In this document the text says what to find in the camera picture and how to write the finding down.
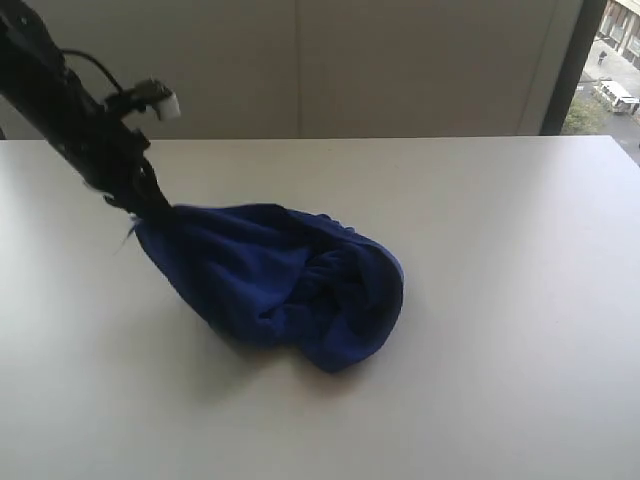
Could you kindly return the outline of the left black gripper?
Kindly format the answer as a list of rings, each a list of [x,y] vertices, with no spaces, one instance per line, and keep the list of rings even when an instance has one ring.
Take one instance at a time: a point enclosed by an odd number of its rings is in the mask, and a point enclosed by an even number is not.
[[[173,213],[145,158],[144,134],[84,94],[65,97],[47,113],[47,141],[108,203],[140,220]]]

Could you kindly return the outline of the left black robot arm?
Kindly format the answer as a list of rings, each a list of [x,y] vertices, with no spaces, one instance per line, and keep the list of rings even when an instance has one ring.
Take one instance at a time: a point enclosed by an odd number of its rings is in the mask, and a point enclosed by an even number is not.
[[[98,101],[67,66],[40,16],[23,1],[1,4],[1,94],[105,201],[140,218],[167,215],[171,205],[145,157],[150,146],[124,119],[152,108],[177,118],[176,94],[147,79]]]

